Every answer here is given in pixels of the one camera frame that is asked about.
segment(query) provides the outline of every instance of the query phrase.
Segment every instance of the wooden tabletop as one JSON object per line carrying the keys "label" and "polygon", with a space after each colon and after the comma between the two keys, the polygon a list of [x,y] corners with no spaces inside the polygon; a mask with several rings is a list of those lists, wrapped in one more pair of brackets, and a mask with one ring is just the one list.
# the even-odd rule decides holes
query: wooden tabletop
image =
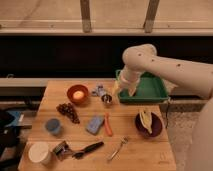
{"label": "wooden tabletop", "polygon": [[[83,106],[76,106],[80,124],[73,124],[66,116],[62,116],[56,110],[61,103],[69,103],[66,92],[75,84],[83,84],[89,91],[96,84],[102,83],[110,92],[113,80],[73,80],[73,81],[50,81],[41,101],[32,130],[28,138],[23,156],[19,164],[20,171],[175,171],[176,164],[168,141],[165,128],[158,137],[144,139],[137,131],[134,120],[139,108],[149,108],[157,114],[162,123],[162,117],[157,105],[127,105],[119,103],[117,97],[113,97],[110,107],[104,106],[100,97],[89,97]],[[114,135],[108,137],[102,127],[98,135],[89,134],[85,127],[92,116],[110,114],[109,122]],[[44,128],[45,122],[50,118],[58,118],[62,124],[62,132],[58,136],[50,135]],[[107,163],[106,159],[119,146],[124,136],[130,138],[123,146],[119,154]],[[72,157],[63,161],[52,155],[51,163],[44,166],[34,164],[28,158],[29,147],[38,141],[45,141],[52,150],[62,140],[66,140],[73,149],[82,149],[87,145],[103,141],[104,146],[88,154],[83,159],[77,160]]]}

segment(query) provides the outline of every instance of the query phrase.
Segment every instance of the floor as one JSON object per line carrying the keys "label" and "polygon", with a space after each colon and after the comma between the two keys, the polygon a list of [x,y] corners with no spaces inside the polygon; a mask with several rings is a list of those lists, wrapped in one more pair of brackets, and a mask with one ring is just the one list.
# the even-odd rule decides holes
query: floor
{"label": "floor", "polygon": [[[190,143],[193,127],[198,119],[199,111],[205,104],[203,100],[171,100],[160,104],[160,109],[164,118],[165,125],[168,123],[167,131],[171,143],[174,157],[177,164],[177,171],[183,171],[186,154]],[[15,103],[15,106],[23,105],[23,102]],[[1,108],[11,106],[10,102],[0,103]],[[21,144],[18,148],[10,148],[4,153],[0,160],[10,158],[22,153],[23,147],[30,132],[30,125],[36,115],[36,111],[26,110],[23,112],[23,128],[21,131]],[[4,171],[15,171],[17,165],[6,168]]]}
{"label": "floor", "polygon": [[[90,15],[95,29],[142,28],[149,0],[91,0]],[[213,1],[160,1],[154,28],[213,28]],[[3,28],[81,29],[80,1],[1,0]]]}

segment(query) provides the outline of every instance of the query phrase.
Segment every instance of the blue sponge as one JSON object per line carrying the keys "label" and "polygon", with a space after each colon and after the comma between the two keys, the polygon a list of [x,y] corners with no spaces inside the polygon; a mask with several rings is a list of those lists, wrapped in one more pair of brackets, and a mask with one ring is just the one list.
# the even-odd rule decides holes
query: blue sponge
{"label": "blue sponge", "polygon": [[92,119],[89,121],[86,130],[93,134],[96,135],[103,124],[104,117],[103,116],[93,116]]}

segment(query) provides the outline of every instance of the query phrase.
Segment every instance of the green tray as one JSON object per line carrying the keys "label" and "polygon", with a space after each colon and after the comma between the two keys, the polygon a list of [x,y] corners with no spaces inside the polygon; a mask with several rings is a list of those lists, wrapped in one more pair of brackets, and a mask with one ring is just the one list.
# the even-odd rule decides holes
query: green tray
{"label": "green tray", "polygon": [[[118,78],[121,70],[116,70],[116,78]],[[129,96],[127,90],[118,93],[118,98],[122,103],[140,103],[140,102],[162,102],[167,100],[168,94],[161,78],[151,73],[145,72],[141,76],[140,83],[134,96]]]}

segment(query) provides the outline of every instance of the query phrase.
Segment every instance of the blue cup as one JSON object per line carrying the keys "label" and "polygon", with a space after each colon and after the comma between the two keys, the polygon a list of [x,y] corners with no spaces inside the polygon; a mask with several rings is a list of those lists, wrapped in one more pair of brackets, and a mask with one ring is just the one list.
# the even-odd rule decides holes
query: blue cup
{"label": "blue cup", "polygon": [[61,130],[60,121],[56,118],[52,118],[46,122],[45,128],[50,134],[58,135]]}

